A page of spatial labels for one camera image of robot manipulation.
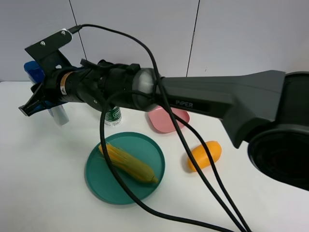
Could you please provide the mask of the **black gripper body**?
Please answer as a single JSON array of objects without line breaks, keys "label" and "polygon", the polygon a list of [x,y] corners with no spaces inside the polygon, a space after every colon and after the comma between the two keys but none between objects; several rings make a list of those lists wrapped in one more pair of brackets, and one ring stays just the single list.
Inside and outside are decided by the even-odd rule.
[{"label": "black gripper body", "polygon": [[52,108],[66,102],[86,103],[82,85],[87,76],[86,68],[69,66],[61,68],[57,66],[51,72],[44,72],[45,78],[42,83],[31,87],[34,93],[41,90],[44,94],[46,108]]}]

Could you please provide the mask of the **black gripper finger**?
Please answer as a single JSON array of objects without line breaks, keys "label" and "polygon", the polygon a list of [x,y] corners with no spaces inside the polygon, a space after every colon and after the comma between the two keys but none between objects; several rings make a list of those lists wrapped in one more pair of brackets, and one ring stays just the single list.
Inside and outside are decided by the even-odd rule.
[{"label": "black gripper finger", "polygon": [[28,102],[18,109],[25,115],[31,116],[35,113],[43,111],[46,109],[46,104],[44,103],[45,97],[41,90],[37,90],[33,93]]}]

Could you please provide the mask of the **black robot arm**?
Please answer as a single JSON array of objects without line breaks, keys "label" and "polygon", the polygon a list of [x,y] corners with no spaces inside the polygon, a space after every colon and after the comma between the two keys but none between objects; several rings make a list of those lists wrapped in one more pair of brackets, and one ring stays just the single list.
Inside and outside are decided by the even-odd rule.
[{"label": "black robot arm", "polygon": [[264,71],[241,76],[161,77],[138,64],[86,60],[81,67],[53,62],[32,97],[27,116],[62,103],[82,102],[102,111],[112,106],[151,111],[168,102],[220,119],[233,146],[247,142],[252,164],[282,183],[309,188],[309,73]]}]

